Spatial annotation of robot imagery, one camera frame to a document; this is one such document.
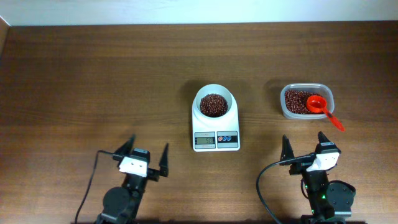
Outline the white digital kitchen scale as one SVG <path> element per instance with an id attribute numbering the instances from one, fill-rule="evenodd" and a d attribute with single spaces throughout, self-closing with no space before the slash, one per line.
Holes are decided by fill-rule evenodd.
<path id="1" fill-rule="evenodd" d="M 192 104 L 192 148 L 196 152 L 238 151 L 241 147 L 238 106 L 233 95 L 224 96 L 228 102 L 226 114 L 217 118 L 203 115 L 200 98 Z"/>

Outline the clear plastic food container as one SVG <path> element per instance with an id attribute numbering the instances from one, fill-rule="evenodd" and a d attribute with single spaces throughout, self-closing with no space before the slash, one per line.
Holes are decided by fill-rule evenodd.
<path id="1" fill-rule="evenodd" d="M 287 119 L 311 120 L 323 119 L 323 113 L 312 113 L 307 109 L 307 99 L 312 95 L 320 95 L 326 99 L 330 112 L 335 109 L 332 91 L 319 83 L 293 83 L 285 86 L 280 93 L 282 113 Z"/>

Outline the white round bowl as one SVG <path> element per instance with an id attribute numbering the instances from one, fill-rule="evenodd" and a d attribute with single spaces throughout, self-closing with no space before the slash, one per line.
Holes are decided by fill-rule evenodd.
<path id="1" fill-rule="evenodd" d="M 200 100 L 206 95 L 212 93 L 221 95 L 226 99 L 226 101 L 228 102 L 228 110 L 226 114 L 214 118 L 206 116 L 200 111 Z M 237 110 L 238 106 L 233 94 L 226 87 L 219 84 L 209 84 L 202 87 L 197 92 L 192 105 L 193 115 L 198 118 L 206 118 L 206 119 L 221 119 L 221 118 L 227 118 L 228 116 L 234 116 L 237 113 Z"/>

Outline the red adzuki beans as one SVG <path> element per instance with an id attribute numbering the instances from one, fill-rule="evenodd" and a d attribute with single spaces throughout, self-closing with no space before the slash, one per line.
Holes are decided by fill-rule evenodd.
<path id="1" fill-rule="evenodd" d="M 310 96 L 319 96 L 319 94 L 307 91 L 287 90 L 285 92 L 285 105 L 291 113 L 313 114 L 307 108 L 307 100 Z M 209 117 L 219 117 L 226 114 L 228 102 L 218 94 L 208 94 L 200 100 L 200 111 Z"/>

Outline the orange plastic measuring scoop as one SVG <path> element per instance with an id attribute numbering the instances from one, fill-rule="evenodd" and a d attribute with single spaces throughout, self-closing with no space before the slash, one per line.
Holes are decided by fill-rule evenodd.
<path id="1" fill-rule="evenodd" d="M 307 99 L 307 109 L 312 113 L 324 113 L 338 130 L 345 132 L 343 124 L 327 109 L 327 101 L 322 96 L 310 96 Z"/>

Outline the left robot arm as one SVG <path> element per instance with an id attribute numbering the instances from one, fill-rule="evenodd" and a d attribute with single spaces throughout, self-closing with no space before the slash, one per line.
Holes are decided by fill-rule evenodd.
<path id="1" fill-rule="evenodd" d="M 118 161 L 118 169 L 125 175 L 119 187 L 109 189 L 103 197 L 103 210 L 96 223 L 128 224 L 135 223 L 148 181 L 157 182 L 169 175 L 168 152 L 166 144 L 159 161 L 159 169 L 149 167 L 150 152 L 134 148 L 135 136 L 131 136 L 121 147 L 112 153 Z"/>

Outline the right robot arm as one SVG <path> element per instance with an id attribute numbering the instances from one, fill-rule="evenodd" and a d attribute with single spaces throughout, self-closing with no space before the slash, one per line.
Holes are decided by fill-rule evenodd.
<path id="1" fill-rule="evenodd" d="M 287 136 L 282 137 L 280 161 L 289 166 L 290 175 L 301 175 L 301 190 L 312 213 L 302 215 L 300 223 L 345 223 L 352 216 L 356 189 L 340 180 L 328 180 L 327 172 L 337 165 L 341 150 L 322 132 L 315 151 L 296 157 Z"/>

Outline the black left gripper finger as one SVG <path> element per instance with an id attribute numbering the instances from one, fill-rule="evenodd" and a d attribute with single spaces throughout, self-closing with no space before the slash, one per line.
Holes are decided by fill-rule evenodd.
<path id="1" fill-rule="evenodd" d="M 121 147 L 119 147 L 115 152 L 115 156 L 128 156 L 135 141 L 136 135 L 133 134 Z"/>
<path id="2" fill-rule="evenodd" d="M 164 147 L 164 151 L 162 153 L 162 157 L 160 158 L 159 162 L 159 175 L 162 177 L 169 176 L 169 162 L 168 162 L 168 151 L 169 151 L 169 144 L 167 143 Z"/>

